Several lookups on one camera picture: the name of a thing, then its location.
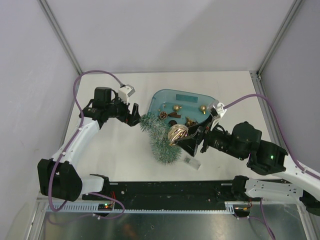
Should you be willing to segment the gold striped bauble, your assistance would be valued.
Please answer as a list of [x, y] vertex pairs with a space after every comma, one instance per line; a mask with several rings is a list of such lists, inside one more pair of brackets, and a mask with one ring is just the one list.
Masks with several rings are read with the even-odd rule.
[[169, 145], [173, 146], [178, 140], [187, 137], [188, 132], [189, 128], [183, 124], [173, 125], [167, 134]]

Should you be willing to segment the teal plastic container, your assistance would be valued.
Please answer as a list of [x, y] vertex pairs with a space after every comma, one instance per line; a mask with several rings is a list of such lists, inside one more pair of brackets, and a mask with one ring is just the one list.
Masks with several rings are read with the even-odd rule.
[[[177, 111], [177, 114], [181, 115], [181, 118], [175, 119], [177, 124], [185, 125], [186, 117], [189, 117], [199, 124], [208, 117], [213, 117], [212, 114], [216, 113], [215, 111], [208, 110], [208, 105], [214, 100], [216, 99], [204, 94], [174, 89], [161, 89], [152, 96], [147, 113], [152, 113], [159, 118], [160, 112], [165, 111], [168, 115], [174, 112], [174, 105], [179, 105], [182, 106], [182, 108]], [[206, 114], [203, 114], [199, 109], [202, 105], [207, 107]], [[167, 117], [164, 119], [164, 122], [168, 124], [169, 120], [171, 120], [171, 118]]]

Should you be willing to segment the small frosted christmas tree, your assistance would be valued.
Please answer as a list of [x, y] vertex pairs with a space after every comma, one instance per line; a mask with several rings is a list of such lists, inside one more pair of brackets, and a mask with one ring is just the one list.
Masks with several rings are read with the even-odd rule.
[[170, 145], [168, 133], [170, 127], [153, 113], [144, 114], [139, 121], [140, 129], [149, 137], [154, 159], [163, 165], [172, 165], [181, 157], [181, 149]]

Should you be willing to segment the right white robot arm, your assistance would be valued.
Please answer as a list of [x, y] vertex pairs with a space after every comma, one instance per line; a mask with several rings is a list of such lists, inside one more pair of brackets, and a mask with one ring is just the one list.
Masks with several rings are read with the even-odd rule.
[[248, 177], [235, 177], [238, 181], [230, 188], [231, 196], [242, 201], [248, 198], [266, 198], [287, 200], [305, 206], [316, 216], [320, 214], [320, 174], [295, 160], [281, 146], [262, 139], [262, 132], [248, 122], [238, 123], [232, 132], [221, 125], [209, 121], [192, 126], [172, 125], [168, 139], [171, 145], [177, 145], [195, 156], [198, 146], [201, 153], [208, 148], [216, 149], [241, 161], [247, 160], [246, 166], [261, 176], [274, 176], [287, 181], [287, 184], [268, 184]]

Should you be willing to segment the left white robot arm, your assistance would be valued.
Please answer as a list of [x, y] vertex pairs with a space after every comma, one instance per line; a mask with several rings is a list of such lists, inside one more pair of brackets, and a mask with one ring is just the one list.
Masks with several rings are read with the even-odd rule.
[[100, 200], [110, 196], [107, 177], [93, 173], [79, 176], [76, 168], [87, 145], [109, 119], [115, 118], [131, 127], [139, 123], [138, 104], [129, 110], [129, 97], [134, 93], [130, 85], [118, 91], [109, 87], [94, 90], [93, 99], [80, 112], [67, 142], [50, 159], [41, 159], [37, 165], [42, 195], [70, 202], [91, 192]]

